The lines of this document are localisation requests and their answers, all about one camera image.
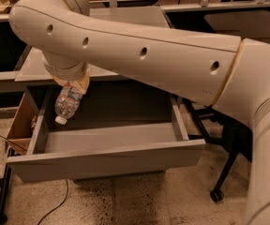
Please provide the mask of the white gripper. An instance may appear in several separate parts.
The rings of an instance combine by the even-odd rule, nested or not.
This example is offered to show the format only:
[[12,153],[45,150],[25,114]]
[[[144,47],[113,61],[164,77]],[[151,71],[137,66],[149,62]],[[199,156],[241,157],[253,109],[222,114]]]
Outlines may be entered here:
[[58,85],[65,86],[68,81],[76,81],[74,86],[83,95],[86,93],[90,83],[90,69],[87,69],[85,62],[51,52],[43,52],[41,59]]

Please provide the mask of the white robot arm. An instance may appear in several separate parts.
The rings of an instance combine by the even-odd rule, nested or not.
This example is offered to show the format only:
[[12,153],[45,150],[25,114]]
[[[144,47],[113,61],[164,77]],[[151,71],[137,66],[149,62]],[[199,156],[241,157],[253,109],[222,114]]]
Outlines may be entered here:
[[81,91],[88,66],[160,88],[243,123],[253,133],[245,225],[270,225],[270,44],[235,36],[111,22],[89,0],[20,0],[9,24],[42,50],[59,83]]

